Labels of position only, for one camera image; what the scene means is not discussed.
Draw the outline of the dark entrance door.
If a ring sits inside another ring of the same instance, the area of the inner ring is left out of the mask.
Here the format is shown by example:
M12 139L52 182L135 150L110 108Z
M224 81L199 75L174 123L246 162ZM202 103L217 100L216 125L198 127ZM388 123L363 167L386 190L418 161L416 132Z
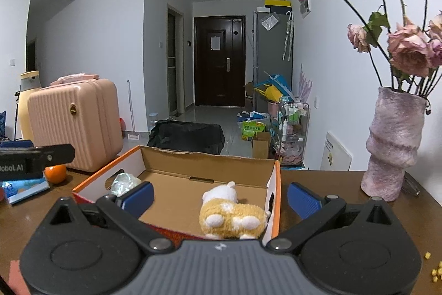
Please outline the dark entrance door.
M245 104L244 16L194 19L194 91L197 106Z

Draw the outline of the blue tissue pack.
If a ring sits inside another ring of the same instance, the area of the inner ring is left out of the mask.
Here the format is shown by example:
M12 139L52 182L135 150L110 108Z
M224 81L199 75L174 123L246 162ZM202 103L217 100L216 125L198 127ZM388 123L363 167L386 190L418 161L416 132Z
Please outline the blue tissue pack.
M1 189L10 205L15 205L21 201L39 195L50 189L45 177L33 180L2 182Z

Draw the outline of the yellow white plush toy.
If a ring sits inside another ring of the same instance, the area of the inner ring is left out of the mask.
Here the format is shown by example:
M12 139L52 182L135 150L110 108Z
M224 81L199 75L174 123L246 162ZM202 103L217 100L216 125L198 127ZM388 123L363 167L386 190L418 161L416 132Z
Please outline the yellow white plush toy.
M267 228L270 212L254 204L238 202L235 182L215 186L202 196L199 224L212 240L254 240Z

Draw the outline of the small cardboard box on floor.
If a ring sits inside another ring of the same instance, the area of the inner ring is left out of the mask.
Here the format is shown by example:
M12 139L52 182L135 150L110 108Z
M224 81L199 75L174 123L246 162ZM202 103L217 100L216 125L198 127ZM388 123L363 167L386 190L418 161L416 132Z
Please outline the small cardboard box on floor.
M256 132L252 139L252 157L254 159L267 159L271 145L269 132Z

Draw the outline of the crumpled clear plastic bag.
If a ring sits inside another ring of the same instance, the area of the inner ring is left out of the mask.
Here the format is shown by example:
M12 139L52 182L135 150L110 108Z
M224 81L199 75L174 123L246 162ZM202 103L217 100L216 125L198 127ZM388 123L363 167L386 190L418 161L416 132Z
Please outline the crumpled clear plastic bag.
M142 181L139 178L133 176L132 174L122 172L113 180L110 192L113 195L120 197L130 190L136 188L141 183Z

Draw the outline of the pink sponge block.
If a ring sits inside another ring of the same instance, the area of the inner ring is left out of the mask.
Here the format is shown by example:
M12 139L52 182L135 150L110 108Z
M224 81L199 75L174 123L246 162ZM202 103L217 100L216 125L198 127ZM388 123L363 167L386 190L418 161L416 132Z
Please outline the pink sponge block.
M30 295L29 289L20 273L20 261L10 262L8 285L16 295Z

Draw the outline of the dried pink roses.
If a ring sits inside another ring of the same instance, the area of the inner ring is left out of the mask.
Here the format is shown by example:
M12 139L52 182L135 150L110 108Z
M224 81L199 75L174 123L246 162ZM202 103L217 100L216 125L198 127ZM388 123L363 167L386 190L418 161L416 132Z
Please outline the dried pink roses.
M441 0L295 0L295 58L312 72L347 72L342 52L372 64L380 86L428 97L441 81Z

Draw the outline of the yellow bottle with grey cap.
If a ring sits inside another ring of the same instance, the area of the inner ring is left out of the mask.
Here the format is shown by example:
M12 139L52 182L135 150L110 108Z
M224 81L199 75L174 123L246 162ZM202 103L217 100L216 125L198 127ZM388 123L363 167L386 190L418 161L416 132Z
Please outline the yellow bottle with grey cap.
M33 141L34 138L31 129L28 100L30 96L36 91L39 91L40 88L40 72L38 70L25 72L20 75L20 96L17 115L20 123L20 131L24 140Z

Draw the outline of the white panel against wall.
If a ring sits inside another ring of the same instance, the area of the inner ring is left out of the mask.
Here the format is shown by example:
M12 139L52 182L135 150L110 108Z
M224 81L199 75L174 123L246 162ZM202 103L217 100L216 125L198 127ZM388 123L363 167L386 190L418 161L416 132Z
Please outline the white panel against wall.
M331 132L327 132L320 169L322 171L349 171L351 162L352 155Z

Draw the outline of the pink textured vase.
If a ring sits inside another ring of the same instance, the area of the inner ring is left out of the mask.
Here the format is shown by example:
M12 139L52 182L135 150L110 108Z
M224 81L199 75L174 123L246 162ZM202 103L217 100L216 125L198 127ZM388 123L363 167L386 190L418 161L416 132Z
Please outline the pink textured vase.
M365 143L369 163L360 183L368 196L384 201L399 197L405 169L417 162L426 104L420 96L391 88L378 89L375 115Z

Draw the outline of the scattered yellow corn kernels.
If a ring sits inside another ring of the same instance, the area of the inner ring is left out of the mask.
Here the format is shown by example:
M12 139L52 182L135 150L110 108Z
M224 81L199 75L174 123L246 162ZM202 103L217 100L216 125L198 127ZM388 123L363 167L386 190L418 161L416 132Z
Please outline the scattered yellow corn kernels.
M431 263L432 253L430 252L425 252L423 258L425 259L426 263L433 265L430 272L432 282L438 282L438 280L441 279L442 275L442 262L440 261L439 263Z

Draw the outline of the pink ribbed suitcase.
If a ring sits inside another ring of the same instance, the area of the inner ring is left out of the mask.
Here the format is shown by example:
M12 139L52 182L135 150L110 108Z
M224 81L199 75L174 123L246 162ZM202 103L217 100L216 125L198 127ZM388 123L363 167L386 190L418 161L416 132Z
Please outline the pink ribbed suitcase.
M67 167L95 172L123 147L118 92L108 79L80 79L33 93L28 110L36 146L70 144L75 158Z

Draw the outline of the orange fruit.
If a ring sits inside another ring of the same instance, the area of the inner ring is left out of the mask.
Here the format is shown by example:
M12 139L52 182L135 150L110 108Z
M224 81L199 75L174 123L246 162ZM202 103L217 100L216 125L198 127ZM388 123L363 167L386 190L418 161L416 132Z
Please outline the orange fruit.
M54 165L45 168L45 177L52 184L63 183L67 179L66 165Z

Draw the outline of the red cardboard box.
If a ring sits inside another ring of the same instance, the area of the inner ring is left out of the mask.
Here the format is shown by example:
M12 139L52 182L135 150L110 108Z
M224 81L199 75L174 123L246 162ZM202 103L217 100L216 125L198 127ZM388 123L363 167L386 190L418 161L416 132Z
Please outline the red cardboard box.
M109 180L118 172L153 185L154 202L139 219L156 228L202 237L199 212L203 194L233 181L241 203L270 212L262 242L267 243L280 232L282 191L277 160L136 146L75 187L74 199L94 203L109 193Z

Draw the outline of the black bag on floor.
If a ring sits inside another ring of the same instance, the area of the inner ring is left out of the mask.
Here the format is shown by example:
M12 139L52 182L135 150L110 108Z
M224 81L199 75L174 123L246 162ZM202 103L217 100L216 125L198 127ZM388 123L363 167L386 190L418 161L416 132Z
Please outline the black bag on floor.
M186 121L158 121L149 135L148 147L220 155L225 145L222 127Z

